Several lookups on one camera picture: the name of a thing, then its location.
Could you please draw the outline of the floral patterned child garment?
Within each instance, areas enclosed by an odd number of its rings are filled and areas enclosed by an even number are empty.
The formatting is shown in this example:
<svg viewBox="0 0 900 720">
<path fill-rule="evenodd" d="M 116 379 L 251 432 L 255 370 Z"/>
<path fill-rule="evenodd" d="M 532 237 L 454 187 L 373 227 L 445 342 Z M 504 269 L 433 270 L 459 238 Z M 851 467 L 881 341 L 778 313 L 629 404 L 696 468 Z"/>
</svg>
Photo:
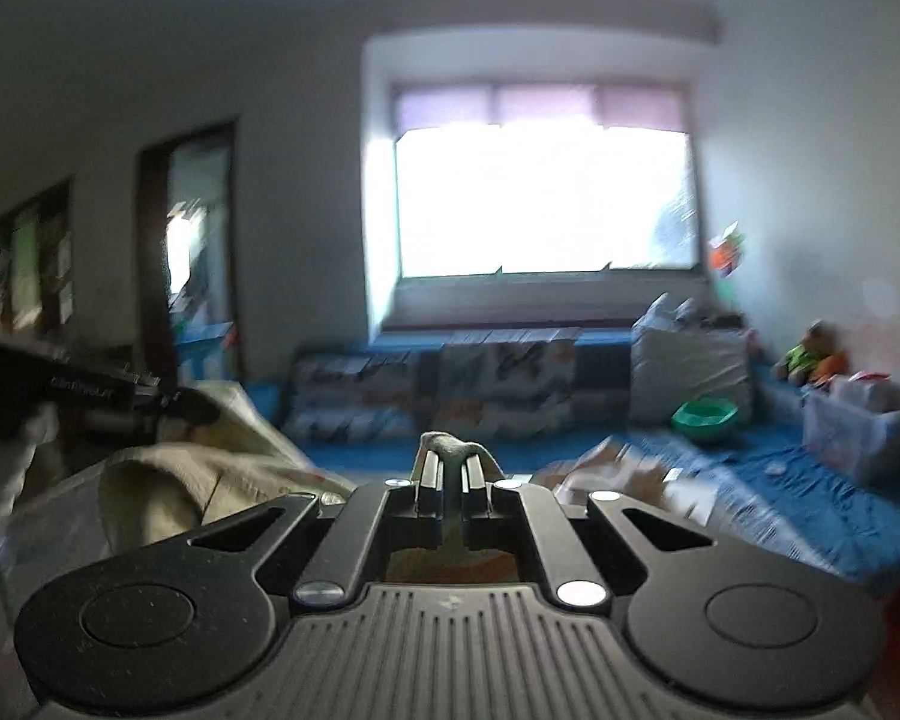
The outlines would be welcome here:
<svg viewBox="0 0 900 720">
<path fill-rule="evenodd" d="M 98 482 L 98 513 L 113 554 L 246 511 L 286 494 L 343 504 L 354 481 L 313 463 L 271 426 L 242 385 L 199 382 L 178 392 L 188 410 L 212 406 L 215 418 L 162 416 L 157 442 L 113 454 Z"/>
</svg>

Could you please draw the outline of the left butterfly cushion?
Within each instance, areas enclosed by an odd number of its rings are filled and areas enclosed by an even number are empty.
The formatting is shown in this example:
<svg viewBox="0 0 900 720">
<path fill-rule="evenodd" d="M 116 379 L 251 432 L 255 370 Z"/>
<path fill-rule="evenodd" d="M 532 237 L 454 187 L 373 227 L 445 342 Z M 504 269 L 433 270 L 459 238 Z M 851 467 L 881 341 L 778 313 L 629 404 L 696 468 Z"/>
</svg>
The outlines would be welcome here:
<svg viewBox="0 0 900 720">
<path fill-rule="evenodd" d="M 292 367 L 283 431 L 297 442 L 365 444 L 418 437 L 414 353 L 312 353 Z"/>
</svg>

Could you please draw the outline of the butterfly cushion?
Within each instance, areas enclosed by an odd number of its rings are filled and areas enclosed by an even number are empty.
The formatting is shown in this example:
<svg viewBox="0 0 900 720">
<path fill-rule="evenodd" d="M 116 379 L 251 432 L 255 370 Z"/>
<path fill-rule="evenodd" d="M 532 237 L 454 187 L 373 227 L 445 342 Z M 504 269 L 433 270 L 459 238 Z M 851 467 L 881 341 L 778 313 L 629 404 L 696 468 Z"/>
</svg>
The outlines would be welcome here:
<svg viewBox="0 0 900 720">
<path fill-rule="evenodd" d="M 427 366 L 422 416 L 468 440 L 536 439 L 572 426 L 571 338 L 446 344 Z"/>
<path fill-rule="evenodd" d="M 418 437 L 414 353 L 312 353 L 292 367 L 283 431 L 297 442 L 365 444 Z"/>
</svg>

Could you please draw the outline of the right butterfly cushion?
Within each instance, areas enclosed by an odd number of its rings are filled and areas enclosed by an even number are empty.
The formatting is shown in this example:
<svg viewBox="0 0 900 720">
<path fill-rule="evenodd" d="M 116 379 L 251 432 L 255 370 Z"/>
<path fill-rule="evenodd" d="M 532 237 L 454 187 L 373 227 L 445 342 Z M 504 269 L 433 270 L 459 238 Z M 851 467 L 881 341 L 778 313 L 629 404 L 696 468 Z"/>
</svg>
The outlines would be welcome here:
<svg viewBox="0 0 900 720">
<path fill-rule="evenodd" d="M 422 416 L 468 440 L 536 439 L 572 426 L 571 338 L 446 344 L 427 366 Z"/>
</svg>

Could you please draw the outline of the green plastic bowl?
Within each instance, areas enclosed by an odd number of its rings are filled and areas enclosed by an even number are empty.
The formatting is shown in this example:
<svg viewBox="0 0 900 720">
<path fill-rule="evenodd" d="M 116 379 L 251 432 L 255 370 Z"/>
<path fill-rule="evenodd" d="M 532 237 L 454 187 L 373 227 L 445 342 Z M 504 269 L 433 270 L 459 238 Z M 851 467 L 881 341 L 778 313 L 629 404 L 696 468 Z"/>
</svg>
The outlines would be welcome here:
<svg viewBox="0 0 900 720">
<path fill-rule="evenodd" d="M 674 411 L 671 429 L 694 444 L 725 440 L 736 426 L 740 410 L 726 398 L 698 398 L 686 401 Z"/>
</svg>

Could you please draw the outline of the grey pillow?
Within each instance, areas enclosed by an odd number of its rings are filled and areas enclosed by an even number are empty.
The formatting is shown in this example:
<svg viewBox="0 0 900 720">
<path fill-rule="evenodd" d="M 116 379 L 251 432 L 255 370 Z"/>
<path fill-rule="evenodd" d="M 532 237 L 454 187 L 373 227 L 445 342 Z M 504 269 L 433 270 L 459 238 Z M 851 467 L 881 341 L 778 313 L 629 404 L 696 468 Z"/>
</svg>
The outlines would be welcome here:
<svg viewBox="0 0 900 720">
<path fill-rule="evenodd" d="M 709 330 L 678 322 L 678 302 L 663 293 L 631 330 L 629 421 L 662 426 L 686 401 L 723 398 L 752 420 L 752 382 L 743 330 Z"/>
</svg>

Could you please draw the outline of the blue sofa bench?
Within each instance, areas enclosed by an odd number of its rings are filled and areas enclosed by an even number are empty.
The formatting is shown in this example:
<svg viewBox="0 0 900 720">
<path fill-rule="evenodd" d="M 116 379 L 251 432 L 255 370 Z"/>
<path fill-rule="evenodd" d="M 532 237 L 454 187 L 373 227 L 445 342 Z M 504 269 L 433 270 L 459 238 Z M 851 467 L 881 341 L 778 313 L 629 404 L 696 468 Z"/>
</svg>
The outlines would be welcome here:
<svg viewBox="0 0 900 720">
<path fill-rule="evenodd" d="M 356 348 L 310 349 L 290 363 L 283 380 L 250 380 L 253 405 L 279 433 L 289 415 L 292 367 L 312 353 L 414 353 L 419 356 L 414 408 L 418 437 L 425 426 L 421 385 L 427 366 L 446 344 L 433 341 L 384 343 Z M 736 427 L 725 440 L 697 447 L 666 427 L 631 426 L 631 345 L 578 343 L 574 422 L 564 433 L 536 439 L 476 440 L 510 473 L 533 473 L 571 463 L 605 439 L 644 452 L 668 470 L 681 470 L 715 489 L 713 525 L 776 553 L 824 567 L 886 596 L 900 589 L 900 476 L 862 486 L 823 465 L 803 444 L 800 427 L 767 413 Z M 415 439 L 365 444 L 297 442 L 318 465 L 352 479 L 402 472 L 411 463 Z"/>
</svg>

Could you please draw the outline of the window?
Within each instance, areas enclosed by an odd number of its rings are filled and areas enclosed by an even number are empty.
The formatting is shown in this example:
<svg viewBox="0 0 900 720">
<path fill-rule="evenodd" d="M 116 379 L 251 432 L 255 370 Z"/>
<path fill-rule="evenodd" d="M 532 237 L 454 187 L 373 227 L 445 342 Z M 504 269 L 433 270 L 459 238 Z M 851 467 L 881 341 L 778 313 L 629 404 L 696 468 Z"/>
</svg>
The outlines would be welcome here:
<svg viewBox="0 0 900 720">
<path fill-rule="evenodd" d="M 393 94 L 393 137 L 402 277 L 699 265 L 682 89 L 403 86 Z"/>
</svg>

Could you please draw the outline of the colourful pinwheel toy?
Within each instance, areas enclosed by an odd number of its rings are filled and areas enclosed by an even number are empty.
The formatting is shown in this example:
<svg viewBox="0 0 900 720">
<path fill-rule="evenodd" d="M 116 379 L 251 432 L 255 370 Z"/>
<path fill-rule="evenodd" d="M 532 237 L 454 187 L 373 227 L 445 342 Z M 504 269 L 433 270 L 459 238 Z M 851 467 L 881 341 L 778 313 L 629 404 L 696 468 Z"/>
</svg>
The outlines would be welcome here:
<svg viewBox="0 0 900 720">
<path fill-rule="evenodd" d="M 710 245 L 710 270 L 715 277 L 717 294 L 722 301 L 733 301 L 733 277 L 740 268 L 745 253 L 745 234 L 740 226 L 731 223 L 724 231 L 713 236 Z"/>
</svg>

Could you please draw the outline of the stuffed toy animal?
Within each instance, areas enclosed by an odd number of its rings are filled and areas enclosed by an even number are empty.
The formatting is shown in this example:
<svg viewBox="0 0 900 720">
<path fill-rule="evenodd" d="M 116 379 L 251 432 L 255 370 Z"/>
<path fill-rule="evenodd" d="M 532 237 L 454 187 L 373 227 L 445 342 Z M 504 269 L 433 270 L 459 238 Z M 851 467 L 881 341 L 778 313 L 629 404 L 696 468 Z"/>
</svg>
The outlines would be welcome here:
<svg viewBox="0 0 900 720">
<path fill-rule="evenodd" d="M 812 323 L 774 366 L 777 380 L 798 388 L 827 388 L 847 371 L 848 356 L 839 346 L 836 327 L 824 320 Z"/>
</svg>

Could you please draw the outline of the clear plastic storage box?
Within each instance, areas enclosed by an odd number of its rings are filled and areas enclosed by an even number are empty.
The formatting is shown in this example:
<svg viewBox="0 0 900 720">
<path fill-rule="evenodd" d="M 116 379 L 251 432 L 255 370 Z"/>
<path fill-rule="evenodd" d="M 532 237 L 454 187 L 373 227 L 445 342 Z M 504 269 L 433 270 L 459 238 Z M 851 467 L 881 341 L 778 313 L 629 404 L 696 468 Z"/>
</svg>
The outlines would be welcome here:
<svg viewBox="0 0 900 720">
<path fill-rule="evenodd" d="M 837 376 L 803 397 L 803 444 L 827 468 L 855 484 L 900 476 L 900 383 Z"/>
</svg>

